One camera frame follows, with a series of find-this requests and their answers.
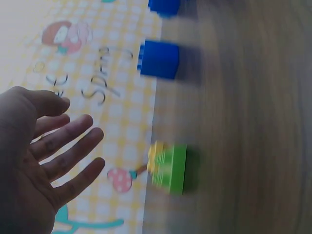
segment blurred table surface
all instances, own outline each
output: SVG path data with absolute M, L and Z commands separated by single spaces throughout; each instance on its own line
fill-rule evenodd
M 312 0 L 186 0 L 162 37 L 153 140 L 187 143 L 185 194 L 148 185 L 145 234 L 312 233 Z

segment mushroom illustration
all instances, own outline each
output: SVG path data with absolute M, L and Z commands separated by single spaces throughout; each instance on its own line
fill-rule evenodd
M 113 168 L 108 171 L 107 178 L 112 182 L 113 188 L 118 193 L 126 193 L 131 189 L 133 180 L 146 171 L 146 167 L 147 164 L 144 164 L 134 171 Z

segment yellow checkered mat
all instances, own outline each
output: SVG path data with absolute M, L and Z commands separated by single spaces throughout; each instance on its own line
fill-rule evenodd
M 28 64 L 15 69 L 22 79 L 10 85 L 69 97 L 71 119 L 90 114 L 105 133 L 103 142 L 54 184 L 70 180 L 96 157 L 106 160 L 99 178 L 59 211 L 55 234 L 142 233 L 147 174 L 137 175 L 136 169 L 146 162 L 156 81 L 140 77 L 137 57 L 140 44 L 161 33 L 161 20 L 147 4 L 55 2 L 39 32 L 28 33 L 16 52 Z

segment finger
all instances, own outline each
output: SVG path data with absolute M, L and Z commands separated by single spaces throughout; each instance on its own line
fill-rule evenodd
M 105 166 L 105 160 L 96 158 L 75 178 L 54 189 L 58 200 L 58 208 L 77 197 L 85 190 L 101 173 Z
M 32 143 L 29 151 L 37 161 L 44 160 L 83 134 L 92 124 L 92 117 L 83 115 L 77 120 Z
M 58 116 L 69 107 L 69 100 L 50 91 L 29 91 L 14 87 L 0 95 L 0 145 L 7 155 L 20 156 L 28 150 L 37 118 Z
M 103 131 L 94 128 L 68 151 L 43 164 L 42 167 L 50 182 L 68 173 L 101 142 L 103 137 Z
M 62 114 L 56 117 L 41 117 L 37 120 L 33 139 L 36 139 L 37 137 L 49 131 L 63 127 L 69 122 L 70 118 L 66 114 Z
M 70 101 L 66 97 L 59 97 L 52 91 L 30 91 L 22 87 L 14 87 L 9 90 L 13 95 L 22 95 L 33 107 L 37 118 L 42 116 L 59 116 L 69 108 Z

